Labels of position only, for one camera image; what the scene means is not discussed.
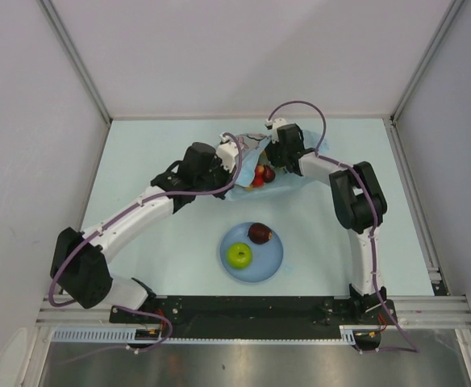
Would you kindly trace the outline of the light blue plastic bag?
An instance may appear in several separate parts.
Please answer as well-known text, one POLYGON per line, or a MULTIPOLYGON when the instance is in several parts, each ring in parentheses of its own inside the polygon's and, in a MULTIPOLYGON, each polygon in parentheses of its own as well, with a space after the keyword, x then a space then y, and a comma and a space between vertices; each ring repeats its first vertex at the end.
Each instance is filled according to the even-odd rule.
POLYGON ((250 198, 271 198, 272 196, 293 192, 310 184, 313 180, 300 177, 295 173, 287 172, 285 169, 273 167, 266 155, 265 148, 271 142, 268 135, 259 133, 244 133, 236 136, 243 148, 242 170, 235 185, 225 198, 228 201, 240 201, 250 198), (275 173, 276 178, 271 183, 265 183, 258 189, 246 190, 254 178, 254 171, 258 164, 268 165, 275 173))

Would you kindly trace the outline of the dark red fake apple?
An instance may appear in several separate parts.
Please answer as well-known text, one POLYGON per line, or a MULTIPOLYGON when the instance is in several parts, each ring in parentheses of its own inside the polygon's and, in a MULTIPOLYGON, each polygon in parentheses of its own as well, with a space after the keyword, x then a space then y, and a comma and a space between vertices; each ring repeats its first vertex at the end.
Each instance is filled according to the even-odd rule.
POLYGON ((252 223, 248 229, 248 238, 255 244, 268 243, 273 237, 273 231, 263 223, 252 223))

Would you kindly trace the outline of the green fake apple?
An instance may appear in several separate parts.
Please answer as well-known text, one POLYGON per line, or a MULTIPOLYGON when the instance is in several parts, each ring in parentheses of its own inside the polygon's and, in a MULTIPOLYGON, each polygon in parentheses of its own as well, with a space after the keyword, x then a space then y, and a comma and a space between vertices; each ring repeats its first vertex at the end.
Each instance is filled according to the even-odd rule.
POLYGON ((226 252, 228 265, 233 269, 245 269, 253 261, 251 248, 246 243, 234 243, 226 252))

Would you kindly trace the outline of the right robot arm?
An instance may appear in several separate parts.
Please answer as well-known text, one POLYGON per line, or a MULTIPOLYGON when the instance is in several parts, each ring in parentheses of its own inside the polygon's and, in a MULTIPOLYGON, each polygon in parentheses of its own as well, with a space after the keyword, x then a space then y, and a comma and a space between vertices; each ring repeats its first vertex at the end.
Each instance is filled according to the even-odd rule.
POLYGON ((349 165, 307 148, 295 123, 268 121, 271 142, 268 160, 275 167, 322 182, 331 197, 340 225, 347 230, 352 254, 349 313, 358 323, 369 323, 386 305, 386 288, 380 279, 377 236, 387 211, 386 198, 368 162, 349 165))

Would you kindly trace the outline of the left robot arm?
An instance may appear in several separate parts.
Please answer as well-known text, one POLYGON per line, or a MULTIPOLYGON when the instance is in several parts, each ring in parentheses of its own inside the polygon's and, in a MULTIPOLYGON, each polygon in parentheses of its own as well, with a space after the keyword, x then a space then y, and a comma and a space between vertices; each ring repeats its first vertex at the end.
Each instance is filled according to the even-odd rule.
POLYGON ((131 204, 85 231, 71 227, 57 237, 48 300, 53 307, 77 303, 122 307, 144 323, 156 312, 150 289, 137 279, 110 273, 109 263, 154 223, 176 214, 201 196, 223 198, 242 169, 242 148, 230 133, 217 147, 194 142, 131 204))

